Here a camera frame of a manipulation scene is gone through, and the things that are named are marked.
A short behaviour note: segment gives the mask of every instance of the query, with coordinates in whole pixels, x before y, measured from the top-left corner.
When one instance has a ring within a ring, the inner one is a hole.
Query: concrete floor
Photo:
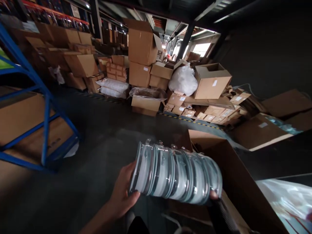
[[[0,221],[2,233],[77,233],[109,199],[119,170],[135,160],[139,141],[162,140],[169,146],[187,129],[228,138],[221,130],[169,118],[131,112],[115,104],[60,88],[55,92],[85,140],[75,156],[64,159],[58,174],[35,173],[10,202]],[[165,202],[141,196],[133,208],[150,233],[173,233],[176,228],[161,217]],[[124,233],[122,221],[112,233]]]

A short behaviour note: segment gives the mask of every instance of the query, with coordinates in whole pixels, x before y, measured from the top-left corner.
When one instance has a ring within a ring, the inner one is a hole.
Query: white label
[[[265,126],[267,126],[267,123],[262,123],[259,125],[260,128],[264,128]]]

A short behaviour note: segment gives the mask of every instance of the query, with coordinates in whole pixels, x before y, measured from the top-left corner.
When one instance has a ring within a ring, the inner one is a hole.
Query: hand
[[[118,219],[124,216],[140,197],[140,193],[137,191],[131,194],[130,197],[128,196],[131,174],[135,166],[136,162],[134,161],[120,170],[113,193],[110,200],[106,203],[112,219]]]

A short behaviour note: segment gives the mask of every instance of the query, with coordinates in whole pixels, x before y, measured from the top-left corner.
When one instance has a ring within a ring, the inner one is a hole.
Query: blue shelving rack
[[[70,119],[59,108],[59,105],[57,104],[51,92],[45,86],[45,84],[40,79],[40,77],[38,76],[36,71],[33,69],[31,64],[28,62],[28,60],[24,57],[24,55],[22,54],[18,46],[13,42],[12,38],[10,37],[10,35],[8,34],[8,32],[5,30],[4,26],[1,23],[0,23],[0,40],[3,42],[6,49],[11,53],[11,55],[16,59],[18,63],[18,64],[15,64],[11,62],[10,60],[4,58],[3,56],[0,56],[0,60],[10,64],[13,67],[13,68],[8,68],[8,69],[0,69],[0,75],[20,72],[20,73],[26,74],[35,83],[35,86],[22,89],[22,90],[0,97],[0,101],[8,99],[8,98],[12,98],[14,96],[20,95],[25,92],[34,91],[34,90],[40,90],[45,98],[44,121],[38,124],[37,126],[35,126],[34,128],[30,129],[29,131],[25,132],[24,134],[20,135],[13,141],[0,147],[0,160],[8,161],[8,162],[20,165],[20,166],[27,167],[29,169],[33,169],[33,170],[55,172],[54,169],[51,169],[51,165],[53,164],[53,162],[55,160],[62,159],[68,153],[68,151],[79,141],[80,135],[76,127],[70,121]],[[51,105],[53,106],[55,114],[50,117],[49,114],[50,114]],[[66,121],[66,123],[73,130],[73,135],[70,138],[68,138],[60,147],[58,147],[53,153],[51,153],[47,157],[49,122],[56,119],[57,117],[62,117]],[[40,129],[41,127],[44,127],[44,141],[43,141],[43,148],[42,148],[42,154],[41,154],[41,164],[33,164],[31,162],[28,162],[28,161],[25,161],[25,160],[13,157],[12,155],[4,153],[6,149],[11,148],[13,145],[21,141],[23,138],[29,136],[36,130]]]

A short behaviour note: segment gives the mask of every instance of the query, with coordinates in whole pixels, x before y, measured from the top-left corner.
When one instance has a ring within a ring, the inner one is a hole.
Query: yellow and black tape
[[[93,99],[108,101],[108,102],[111,102],[111,103],[123,104],[123,102],[116,102],[116,101],[112,101],[112,100],[109,100],[109,99],[105,99],[105,98],[101,98],[101,97],[96,97],[96,96],[93,96],[93,95],[88,94],[88,93],[79,93],[79,92],[76,92],[76,94],[81,95],[81,96],[85,96],[85,97],[91,97],[91,98],[93,98]],[[179,119],[179,120],[183,120],[183,121],[186,121],[186,122],[195,123],[195,124],[198,124],[198,125],[203,125],[203,126],[207,126],[207,127],[211,127],[211,128],[215,128],[215,129],[222,130],[222,128],[210,126],[210,125],[208,125],[208,124],[197,123],[197,122],[194,122],[194,121],[191,121],[191,120],[186,120],[186,119],[182,119],[182,118],[179,118],[179,117],[175,117],[175,116],[171,116],[171,115],[167,115],[167,114],[163,114],[163,113],[158,113],[158,114],[164,115],[164,116],[168,116],[168,117],[171,117],[171,118],[174,118],[174,119]]]

